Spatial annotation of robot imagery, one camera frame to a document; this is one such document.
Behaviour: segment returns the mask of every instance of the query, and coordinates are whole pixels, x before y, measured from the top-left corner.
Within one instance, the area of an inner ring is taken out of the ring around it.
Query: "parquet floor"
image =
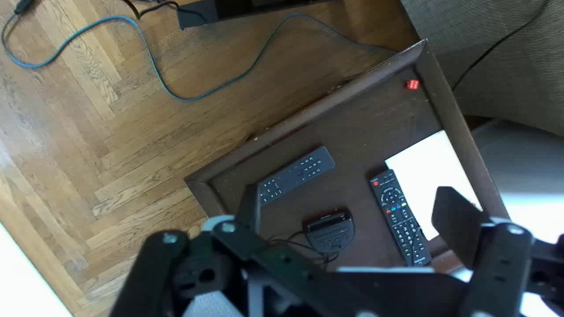
[[[15,0],[0,2],[3,23]],[[40,60],[119,0],[40,0],[10,46]],[[401,49],[415,35],[397,0],[301,9],[360,42]],[[283,12],[179,30],[161,9],[140,24],[170,86],[197,93],[239,72]],[[163,93],[126,24],[80,37],[38,72],[0,53],[0,220],[73,315],[107,315],[140,241],[197,234],[204,213],[182,178],[302,109],[380,54],[295,21],[246,79],[179,104]]]

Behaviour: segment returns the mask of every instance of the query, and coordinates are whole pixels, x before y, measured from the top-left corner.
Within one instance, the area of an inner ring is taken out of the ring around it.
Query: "white paper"
[[[431,223],[436,186],[452,186],[480,209],[473,188],[443,130],[389,157],[385,165],[394,171],[426,239],[438,236]]]

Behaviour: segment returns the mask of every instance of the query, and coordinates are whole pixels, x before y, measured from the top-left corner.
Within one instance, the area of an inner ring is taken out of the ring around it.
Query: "black remote control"
[[[258,181],[260,204],[265,206],[330,169],[334,160],[327,148],[320,146]]]
[[[405,264],[426,266],[431,260],[426,238],[405,201],[394,172],[390,169],[380,172],[369,179],[369,186]]]

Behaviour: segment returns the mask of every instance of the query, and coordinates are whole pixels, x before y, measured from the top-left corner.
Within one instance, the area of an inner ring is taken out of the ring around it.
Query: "red light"
[[[410,90],[410,91],[419,90],[419,86],[420,86],[420,83],[419,83],[417,79],[408,79],[408,81],[405,83],[405,88]]]

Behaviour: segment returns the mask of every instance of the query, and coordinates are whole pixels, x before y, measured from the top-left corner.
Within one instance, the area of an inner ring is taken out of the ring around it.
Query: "wooden panel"
[[[1,21],[15,0],[0,3]],[[10,46],[48,54],[117,0],[40,2]],[[396,0],[302,9],[353,39],[401,49],[415,40]],[[174,10],[142,19],[163,76],[181,95],[244,68],[285,12],[179,31]],[[195,102],[167,97],[126,24],[96,28],[50,67],[27,72],[0,54],[0,220],[73,315],[107,315],[144,239],[158,229],[198,232],[204,220],[182,178],[239,146],[380,54],[295,21],[246,79]]]

